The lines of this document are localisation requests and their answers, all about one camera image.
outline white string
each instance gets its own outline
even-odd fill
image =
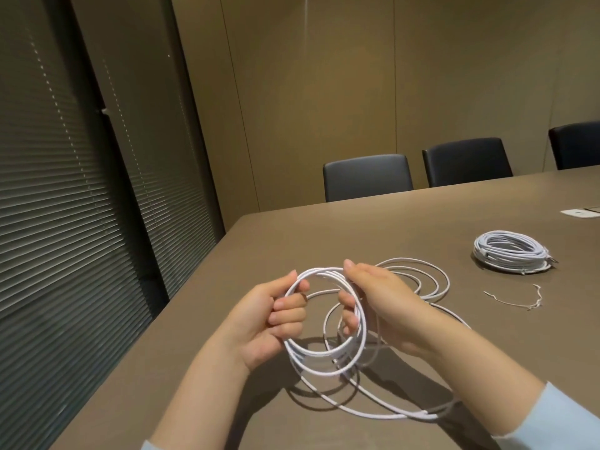
[[[537,289],[538,299],[536,300],[536,302],[533,305],[518,305],[516,303],[503,302],[502,300],[499,300],[498,298],[496,298],[495,295],[492,295],[489,292],[484,291],[484,294],[485,295],[489,295],[490,297],[492,297],[497,302],[504,303],[505,305],[516,306],[516,307],[519,307],[519,308],[527,308],[528,311],[531,311],[533,309],[536,309],[536,308],[539,308],[540,306],[542,306],[542,293],[539,291],[542,287],[538,286],[537,284],[534,284],[534,286]]]
[[[522,275],[545,272],[556,262],[536,240],[508,230],[492,230],[478,236],[473,254],[492,268]]]
[[[440,287],[440,284],[438,283],[438,280],[435,279],[431,274],[429,274],[423,270],[420,270],[418,268],[415,268],[415,267],[398,265],[399,262],[420,263],[420,264],[427,265],[427,266],[434,268],[435,270],[439,271],[443,275],[444,279],[446,280],[446,287],[444,287],[442,289]],[[407,273],[405,271],[408,270],[410,272],[417,272],[417,273],[423,274],[427,278],[431,279],[431,281],[433,282],[433,284],[435,286],[433,292],[426,294],[426,295],[421,295],[420,297],[422,299],[428,301],[431,306],[436,307],[445,313],[448,313],[450,316],[456,318],[459,322],[461,322],[462,324],[469,327],[469,325],[463,319],[461,319],[457,314],[455,314],[454,312],[433,302],[433,300],[443,297],[446,294],[446,292],[448,292],[448,289],[450,288],[450,279],[448,278],[448,275],[446,275],[446,272],[444,272],[439,267],[435,266],[434,264],[425,262],[423,260],[414,259],[414,258],[410,258],[410,257],[395,257],[395,258],[386,260],[382,263],[379,263],[377,266],[386,268],[396,275],[408,277],[408,278],[412,279],[413,281],[415,281],[416,286],[417,286],[415,293],[419,293],[421,291],[421,289],[423,288],[423,284],[418,277],[416,277],[415,275],[412,275],[411,273]],[[356,303],[356,306],[354,308],[354,313],[355,313],[356,317],[358,318],[358,322],[359,322],[358,329],[354,336],[349,336],[349,337],[345,338],[341,334],[342,319],[340,318],[340,321],[338,322],[338,325],[337,325],[337,333],[338,333],[338,336],[341,337],[341,339],[343,341],[339,346],[332,347],[330,345],[330,343],[326,337],[326,328],[327,328],[327,323],[329,321],[329,318],[333,314],[334,310],[336,310],[337,307],[340,306],[340,303],[336,303],[329,310],[329,312],[327,313],[327,315],[325,317],[325,321],[323,322],[323,341],[325,343],[326,350],[324,350],[324,351],[309,350],[309,349],[301,347],[294,340],[284,341],[284,345],[290,356],[292,365],[296,369],[297,373],[300,375],[300,379],[304,382],[304,384],[308,388],[311,389],[312,392],[319,395],[321,398],[323,398],[325,401],[327,401],[332,406],[339,408],[341,410],[344,410],[345,412],[351,413],[352,415],[359,416],[359,417],[378,419],[378,420],[413,418],[413,419],[418,419],[421,421],[434,421],[434,420],[437,420],[437,419],[445,416],[446,414],[448,414],[452,410],[454,405],[456,405],[456,403],[459,402],[458,399],[453,398],[452,401],[446,402],[445,404],[442,404],[437,407],[429,408],[427,410],[411,412],[408,410],[401,409],[399,407],[395,407],[392,404],[389,404],[389,403],[381,400],[380,398],[375,396],[373,393],[366,390],[363,386],[359,385],[358,382],[356,382],[352,378],[352,372],[353,372],[352,370],[358,369],[360,366],[367,366],[369,363],[373,362],[375,360],[375,358],[377,357],[379,350],[383,346],[382,346],[381,338],[379,335],[379,320],[377,320],[377,328],[376,328],[377,345],[375,346],[375,348],[373,348],[374,353],[368,362],[358,363],[359,358],[361,357],[364,350],[366,349],[367,331],[368,331],[367,318],[365,316],[363,305],[361,304],[361,300],[360,300],[359,296],[357,295],[356,290],[354,289],[354,287],[352,287],[352,285],[349,283],[349,281],[346,279],[346,277],[342,274],[342,272],[343,272],[343,268],[340,268],[340,267],[326,267],[326,268],[318,267],[318,268],[312,268],[312,269],[306,270],[305,272],[302,272],[298,275],[296,282],[289,288],[289,290],[286,293],[286,296],[293,294],[294,291],[296,290],[296,287],[298,286],[300,281],[302,281],[303,279],[306,279],[311,276],[318,276],[318,277],[326,278],[326,279],[334,282],[340,288],[334,288],[334,289],[321,290],[318,292],[314,292],[314,293],[308,295],[307,299],[310,300],[319,295],[338,293],[340,289],[343,289],[354,298],[354,301]],[[333,362],[334,370],[320,371],[320,370],[310,368],[310,367],[306,366],[304,363],[307,358],[315,359],[317,361],[326,359],[330,362]],[[393,413],[389,413],[389,414],[365,413],[365,412],[360,412],[360,411],[357,411],[350,407],[347,407],[339,402],[336,402],[333,399],[329,398],[326,394],[321,393],[317,389],[317,387],[312,385],[308,381],[308,379],[306,379],[303,376],[304,371],[314,374],[315,376],[320,376],[320,377],[332,377],[332,376],[338,376],[341,374],[354,387],[356,387],[361,393],[366,395],[368,398],[371,398],[371,400],[375,401],[376,403],[383,406],[384,408],[392,411]]]

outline conference table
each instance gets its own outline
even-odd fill
[[[126,354],[53,450],[137,450],[148,438],[188,364],[233,305],[257,283],[292,269],[413,257],[451,280],[439,303],[461,316],[540,378],[600,415],[600,218],[561,210],[600,205],[600,166],[418,189],[256,213],[225,235]],[[490,230],[527,234],[559,262],[536,275],[482,268],[471,252]],[[534,310],[496,302],[537,299]],[[318,278],[313,290],[326,287]],[[322,347],[334,295],[308,304],[302,340]],[[335,334],[335,322],[331,327]],[[317,387],[364,412],[385,412],[338,378]],[[384,348],[361,385],[402,408],[441,404],[451,392],[422,361]],[[259,367],[240,399],[228,448],[494,449],[464,406],[439,423],[378,421],[332,410],[299,381],[285,353]]]

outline window blind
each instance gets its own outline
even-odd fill
[[[48,448],[152,320],[86,126],[42,0],[0,0],[1,449]]]
[[[72,0],[172,297],[216,244],[161,0]]]

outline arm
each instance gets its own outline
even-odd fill
[[[365,312],[386,342],[423,358],[446,380],[493,435],[516,430],[544,390],[544,383],[489,341],[416,296],[386,269],[344,262],[346,276],[365,294]],[[340,292],[348,333],[358,321],[354,300]]]
[[[296,272],[254,287],[192,361],[151,442],[162,450],[217,450],[228,437],[250,372],[300,335],[306,299],[283,295]],[[308,290],[303,281],[298,290]]]

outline wall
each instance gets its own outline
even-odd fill
[[[498,136],[552,168],[551,126],[600,118],[599,0],[173,0],[229,228],[324,201],[323,163]]]

